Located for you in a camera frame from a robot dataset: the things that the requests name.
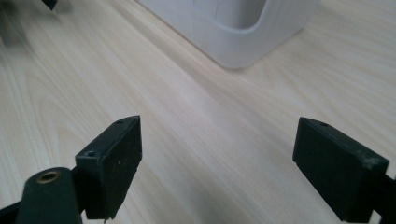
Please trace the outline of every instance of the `dark object in corner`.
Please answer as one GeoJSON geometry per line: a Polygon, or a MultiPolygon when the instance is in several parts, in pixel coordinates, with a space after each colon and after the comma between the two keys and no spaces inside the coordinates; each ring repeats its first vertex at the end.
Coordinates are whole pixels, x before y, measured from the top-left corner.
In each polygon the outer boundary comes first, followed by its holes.
{"type": "Polygon", "coordinates": [[[300,118],[293,160],[334,213],[368,223],[375,210],[382,224],[396,223],[396,181],[389,161],[334,127],[300,118]]]}
{"type": "Polygon", "coordinates": [[[42,0],[44,4],[46,4],[49,9],[53,10],[58,3],[58,0],[42,0]]]}
{"type": "Polygon", "coordinates": [[[20,202],[0,210],[2,224],[78,224],[114,218],[142,160],[140,117],[120,119],[76,156],[70,171],[56,167],[30,177],[20,202]]]}

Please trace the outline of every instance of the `tabletop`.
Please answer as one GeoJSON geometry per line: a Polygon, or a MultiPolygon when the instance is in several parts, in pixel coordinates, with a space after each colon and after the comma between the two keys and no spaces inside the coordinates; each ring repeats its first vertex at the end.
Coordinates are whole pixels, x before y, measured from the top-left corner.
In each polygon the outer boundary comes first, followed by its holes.
{"type": "Polygon", "coordinates": [[[0,5],[0,207],[133,115],[143,160],[108,223],[340,223],[291,159],[299,117],[348,134],[396,176],[394,0],[322,0],[239,70],[134,0],[0,5]]]}

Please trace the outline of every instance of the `white plastic container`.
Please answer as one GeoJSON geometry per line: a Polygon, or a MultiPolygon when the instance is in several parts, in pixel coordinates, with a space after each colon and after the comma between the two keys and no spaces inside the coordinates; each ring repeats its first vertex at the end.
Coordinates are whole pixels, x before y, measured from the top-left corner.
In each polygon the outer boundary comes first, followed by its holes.
{"type": "Polygon", "coordinates": [[[299,31],[320,0],[138,0],[228,68],[246,67],[299,31]]]}

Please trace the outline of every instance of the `light wood surface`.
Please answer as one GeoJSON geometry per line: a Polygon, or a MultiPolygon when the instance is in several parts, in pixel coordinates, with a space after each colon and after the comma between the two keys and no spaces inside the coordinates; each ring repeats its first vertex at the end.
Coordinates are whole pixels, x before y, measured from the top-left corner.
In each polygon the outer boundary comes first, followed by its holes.
{"type": "Polygon", "coordinates": [[[291,160],[299,117],[330,123],[396,175],[394,0],[322,0],[301,32],[237,71],[133,0],[70,0],[58,13],[14,3],[0,17],[1,34],[19,37],[0,44],[1,207],[132,115],[143,161],[108,223],[340,223],[291,160]]]}

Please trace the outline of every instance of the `wooden table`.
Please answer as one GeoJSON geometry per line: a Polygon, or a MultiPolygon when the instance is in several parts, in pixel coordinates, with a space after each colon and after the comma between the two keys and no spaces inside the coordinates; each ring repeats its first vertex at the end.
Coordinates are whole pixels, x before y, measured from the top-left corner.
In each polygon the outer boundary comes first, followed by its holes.
{"type": "Polygon", "coordinates": [[[144,158],[110,223],[340,223],[291,160],[299,117],[396,175],[394,0],[322,0],[301,32],[236,71],[134,0],[70,0],[57,14],[14,3],[0,17],[19,37],[0,46],[1,207],[132,115],[144,158]]]}

